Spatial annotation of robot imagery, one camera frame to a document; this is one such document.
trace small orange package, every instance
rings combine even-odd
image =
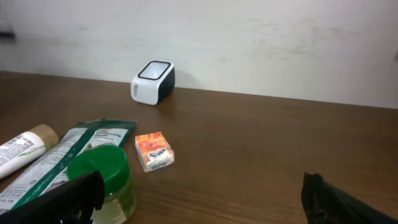
[[[136,149],[145,172],[174,162],[174,151],[161,132],[136,136]]]

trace table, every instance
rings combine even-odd
[[[185,88],[150,106],[129,83],[0,73],[0,143],[101,118],[138,122],[124,145],[138,196],[127,223],[306,223],[305,171],[398,218],[398,110]],[[175,163],[144,173],[134,136],[156,131]]]

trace white and black device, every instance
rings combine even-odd
[[[175,73],[171,62],[149,62],[131,82],[133,100],[155,105],[174,89]]]

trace plastic jar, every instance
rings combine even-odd
[[[69,180],[98,170],[104,179],[102,209],[93,212],[96,224],[121,224],[136,208],[137,197],[127,155],[117,146],[98,146],[76,156],[67,168]]]

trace green jar lid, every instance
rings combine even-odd
[[[130,178],[126,153],[117,146],[98,146],[76,156],[68,165],[68,180],[99,171],[104,179],[105,197],[120,190]]]

